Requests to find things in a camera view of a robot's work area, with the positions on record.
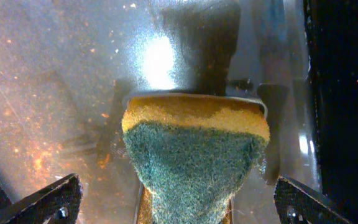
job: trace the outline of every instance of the sponge edge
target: sponge edge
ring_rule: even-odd
[[[218,224],[269,140],[257,105],[215,97],[136,98],[122,128],[158,224]]]
[[[259,105],[218,96],[148,96],[133,98],[122,119],[124,132],[142,122],[214,128],[249,133],[269,141],[269,126]]]

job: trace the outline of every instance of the sponge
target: sponge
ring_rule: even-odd
[[[258,105],[216,96],[133,98],[122,129],[157,224],[218,224],[269,141]]]

